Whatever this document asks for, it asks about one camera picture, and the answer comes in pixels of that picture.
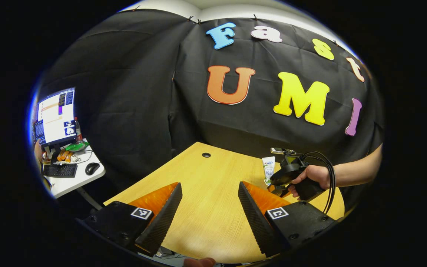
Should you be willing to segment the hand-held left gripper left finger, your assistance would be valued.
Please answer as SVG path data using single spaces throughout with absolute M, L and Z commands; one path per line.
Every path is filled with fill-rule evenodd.
M 161 247 L 182 200 L 179 182 L 128 204 L 112 201 L 83 220 L 83 226 L 109 242 L 152 257 Z

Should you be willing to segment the red drink bottle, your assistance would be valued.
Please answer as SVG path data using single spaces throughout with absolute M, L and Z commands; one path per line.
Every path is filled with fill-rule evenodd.
M 78 118 L 74 118 L 75 125 L 76 125 L 76 143 L 81 144 L 83 142 L 82 132 L 81 132 L 81 126 L 78 122 Z

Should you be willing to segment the white side table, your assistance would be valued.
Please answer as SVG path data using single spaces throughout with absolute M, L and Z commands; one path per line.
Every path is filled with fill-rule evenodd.
M 76 191 L 80 194 L 90 205 L 93 206 L 97 211 L 102 209 L 102 206 L 95 201 L 89 193 L 83 188 L 87 184 L 92 181 L 97 180 L 98 178 L 105 175 L 105 167 L 100 162 L 99 158 L 91 148 L 91 146 L 87 146 L 85 150 L 79 151 L 76 153 L 78 158 L 81 160 L 77 162 L 77 170 L 75 177 L 73 178 L 58 178 L 58 177 L 47 177 L 47 180 L 51 184 L 51 192 L 52 195 L 58 199 L 61 196 L 68 194 L 69 192 Z M 98 168 L 95 169 L 93 174 L 87 174 L 85 169 L 90 164 L 97 163 L 99 165 Z

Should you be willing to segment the white toothpaste tube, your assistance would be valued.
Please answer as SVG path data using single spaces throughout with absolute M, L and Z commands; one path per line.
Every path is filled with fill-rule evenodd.
M 266 186 L 271 185 L 271 177 L 275 173 L 275 156 L 263 157 L 262 158 L 263 172 L 264 172 L 264 183 Z

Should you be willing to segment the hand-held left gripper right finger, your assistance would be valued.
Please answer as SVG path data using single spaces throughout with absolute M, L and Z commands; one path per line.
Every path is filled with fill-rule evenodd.
M 247 181 L 239 183 L 238 198 L 266 257 L 295 250 L 337 224 L 308 202 L 290 203 Z

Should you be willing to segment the computer monitor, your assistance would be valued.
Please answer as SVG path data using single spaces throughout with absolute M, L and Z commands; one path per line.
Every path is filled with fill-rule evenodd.
M 32 115 L 32 139 L 41 147 L 76 140 L 76 88 L 71 87 L 47 95 L 35 104 Z

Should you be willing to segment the black backdrop cloth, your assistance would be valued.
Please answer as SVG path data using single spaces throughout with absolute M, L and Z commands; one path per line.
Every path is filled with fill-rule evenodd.
M 258 158 L 270 147 L 319 151 L 333 166 L 384 142 L 366 66 L 292 22 L 120 12 L 61 54 L 37 96 L 71 87 L 82 132 L 120 190 L 195 142 Z

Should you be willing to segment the green packet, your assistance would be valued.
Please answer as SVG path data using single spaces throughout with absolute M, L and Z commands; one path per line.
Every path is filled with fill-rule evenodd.
M 78 152 L 78 151 L 85 150 L 86 147 L 88 146 L 89 146 L 88 142 L 81 141 L 81 142 L 75 142 L 73 144 L 69 144 L 68 146 L 65 147 L 65 149 L 70 152 Z

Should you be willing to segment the wooden desktop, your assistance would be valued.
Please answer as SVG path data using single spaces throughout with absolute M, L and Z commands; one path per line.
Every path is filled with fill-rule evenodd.
M 175 182 L 183 197 L 163 247 L 228 264 L 265 260 L 238 198 L 241 181 L 266 189 L 262 160 L 197 142 L 105 201 L 130 203 Z

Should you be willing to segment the black keyboard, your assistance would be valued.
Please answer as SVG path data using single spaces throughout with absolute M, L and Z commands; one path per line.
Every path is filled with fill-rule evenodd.
M 77 164 L 45 165 L 43 167 L 43 174 L 44 176 L 54 178 L 74 178 L 76 177 L 77 168 Z

